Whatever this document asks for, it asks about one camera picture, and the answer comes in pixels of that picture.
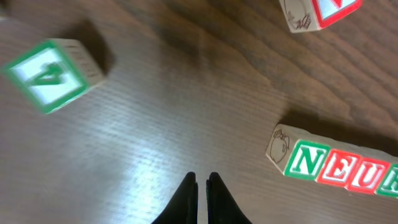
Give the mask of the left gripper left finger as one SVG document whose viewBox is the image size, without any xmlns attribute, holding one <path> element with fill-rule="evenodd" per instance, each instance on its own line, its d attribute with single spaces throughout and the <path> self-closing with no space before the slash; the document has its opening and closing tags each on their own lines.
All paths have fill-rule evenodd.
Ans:
<svg viewBox="0 0 398 224">
<path fill-rule="evenodd" d="M 198 184 L 194 172 L 188 172 L 167 206 L 152 224 L 197 224 Z"/>
</svg>

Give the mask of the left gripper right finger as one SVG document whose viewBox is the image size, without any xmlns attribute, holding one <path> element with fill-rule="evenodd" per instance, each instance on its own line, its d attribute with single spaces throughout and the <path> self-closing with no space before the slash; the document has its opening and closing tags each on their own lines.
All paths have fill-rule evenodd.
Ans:
<svg viewBox="0 0 398 224">
<path fill-rule="evenodd" d="M 241 211 L 221 176 L 212 172 L 206 180 L 209 224 L 251 224 Z"/>
</svg>

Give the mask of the green N block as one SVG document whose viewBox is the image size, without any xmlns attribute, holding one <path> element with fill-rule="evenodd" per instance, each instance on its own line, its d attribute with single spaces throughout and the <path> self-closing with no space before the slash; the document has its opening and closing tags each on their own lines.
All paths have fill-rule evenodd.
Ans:
<svg viewBox="0 0 398 224">
<path fill-rule="evenodd" d="M 331 150 L 322 136 L 277 124 L 266 150 L 268 159 L 286 177 L 316 181 Z"/>
</svg>

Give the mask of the red E block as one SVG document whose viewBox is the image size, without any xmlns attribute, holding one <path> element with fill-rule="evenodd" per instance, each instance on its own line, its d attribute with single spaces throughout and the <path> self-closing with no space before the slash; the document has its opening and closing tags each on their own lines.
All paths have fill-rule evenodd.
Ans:
<svg viewBox="0 0 398 224">
<path fill-rule="evenodd" d="M 359 146 L 335 142 L 331 145 L 316 182 L 345 188 L 361 158 Z"/>
</svg>

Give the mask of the red U block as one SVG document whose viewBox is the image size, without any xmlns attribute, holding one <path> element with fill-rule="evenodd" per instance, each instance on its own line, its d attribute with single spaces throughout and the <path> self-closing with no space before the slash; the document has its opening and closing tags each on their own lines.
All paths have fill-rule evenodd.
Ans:
<svg viewBox="0 0 398 224">
<path fill-rule="evenodd" d="M 345 189 L 373 195 L 396 159 L 384 151 L 370 147 L 359 146 L 358 150 L 361 158 L 350 175 Z"/>
</svg>

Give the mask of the green R block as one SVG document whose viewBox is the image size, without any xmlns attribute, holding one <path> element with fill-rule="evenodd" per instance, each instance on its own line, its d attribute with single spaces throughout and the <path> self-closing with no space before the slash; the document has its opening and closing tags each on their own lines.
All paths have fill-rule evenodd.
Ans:
<svg viewBox="0 0 398 224">
<path fill-rule="evenodd" d="M 389 156 L 384 160 L 390 163 L 390 168 L 375 193 L 380 196 L 397 198 L 397 157 Z"/>
</svg>

